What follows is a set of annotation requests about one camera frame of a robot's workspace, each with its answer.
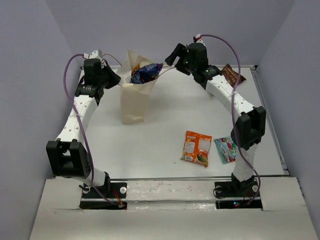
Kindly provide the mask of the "cream paper bag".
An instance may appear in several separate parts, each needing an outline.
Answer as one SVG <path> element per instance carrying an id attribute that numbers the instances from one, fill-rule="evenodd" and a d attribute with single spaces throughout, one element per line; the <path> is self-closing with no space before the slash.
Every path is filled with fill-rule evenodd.
<path id="1" fill-rule="evenodd" d="M 163 68 L 159 73 L 159 76 L 145 84 L 133 84 L 130 83 L 132 76 L 132 70 L 140 64 L 143 67 L 153 63 L 149 58 L 142 56 L 132 50 L 127 51 L 127 57 L 120 65 L 116 74 L 120 76 L 120 113 L 121 121 L 123 124 L 133 124 L 143 122 L 145 113 L 148 106 L 149 96 L 154 88 L 158 78 L 166 72 Z"/>

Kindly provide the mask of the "orange Kettle chips bag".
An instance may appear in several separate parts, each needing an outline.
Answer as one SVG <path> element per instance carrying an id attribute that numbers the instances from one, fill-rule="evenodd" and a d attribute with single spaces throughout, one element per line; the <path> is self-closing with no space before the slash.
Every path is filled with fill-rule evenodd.
<path id="1" fill-rule="evenodd" d="M 133 76 L 134 74 L 135 74 L 135 72 L 138 70 L 138 69 L 140 69 L 141 67 L 140 67 L 140 64 L 137 64 L 136 66 L 135 66 L 135 68 L 131 71 L 131 75 Z"/>

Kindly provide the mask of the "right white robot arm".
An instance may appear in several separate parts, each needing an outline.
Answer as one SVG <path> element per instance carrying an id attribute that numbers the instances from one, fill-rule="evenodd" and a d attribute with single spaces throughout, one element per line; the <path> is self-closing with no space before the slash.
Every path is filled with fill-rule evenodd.
<path id="1" fill-rule="evenodd" d="M 232 117 L 231 138 L 236 144 L 236 159 L 231 179 L 215 183 L 218 199 L 240 198 L 245 194 L 256 194 L 258 175 L 254 171 L 254 160 L 258 144 L 265 135 L 266 110 L 246 101 L 223 76 L 215 65 L 210 65 L 207 48 L 203 43 L 189 45 L 178 43 L 173 52 L 165 59 L 185 75 L 192 75 L 208 93 L 225 107 Z"/>

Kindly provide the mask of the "orange candy bag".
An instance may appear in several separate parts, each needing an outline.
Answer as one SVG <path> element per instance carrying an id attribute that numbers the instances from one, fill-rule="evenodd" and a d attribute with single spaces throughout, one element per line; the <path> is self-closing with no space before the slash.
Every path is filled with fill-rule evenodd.
<path id="1" fill-rule="evenodd" d="M 208 155 L 212 143 L 212 136 L 186 131 L 183 145 L 182 161 L 188 161 L 208 167 Z"/>

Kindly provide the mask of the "blue purple candy bag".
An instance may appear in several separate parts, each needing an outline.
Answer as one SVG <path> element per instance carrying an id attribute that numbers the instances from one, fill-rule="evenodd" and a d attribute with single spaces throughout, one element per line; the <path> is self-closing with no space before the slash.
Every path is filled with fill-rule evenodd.
<path id="1" fill-rule="evenodd" d="M 138 85 L 149 83 L 160 75 L 162 68 L 162 63 L 151 63 L 142 66 L 134 75 L 131 75 L 130 83 Z"/>

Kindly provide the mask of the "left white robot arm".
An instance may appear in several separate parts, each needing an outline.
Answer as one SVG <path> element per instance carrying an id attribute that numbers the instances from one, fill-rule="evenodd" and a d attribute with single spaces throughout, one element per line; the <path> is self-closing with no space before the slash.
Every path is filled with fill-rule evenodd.
<path id="1" fill-rule="evenodd" d="M 121 78 L 105 59 L 85 54 L 82 57 L 83 67 L 74 96 L 65 92 L 71 112 L 57 138 L 47 142 L 46 152 L 54 176 L 79 180 L 104 198 L 111 191 L 110 176 L 94 167 L 86 130 L 104 90 L 115 87 Z"/>

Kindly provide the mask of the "brown Kettle chips bag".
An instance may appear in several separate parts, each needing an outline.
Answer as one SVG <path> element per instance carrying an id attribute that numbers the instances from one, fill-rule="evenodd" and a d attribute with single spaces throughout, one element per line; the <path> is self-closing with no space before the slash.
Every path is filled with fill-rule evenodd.
<path id="1" fill-rule="evenodd" d="M 221 71 L 226 81 L 234 88 L 239 74 L 232 69 L 230 64 L 226 64 Z"/>

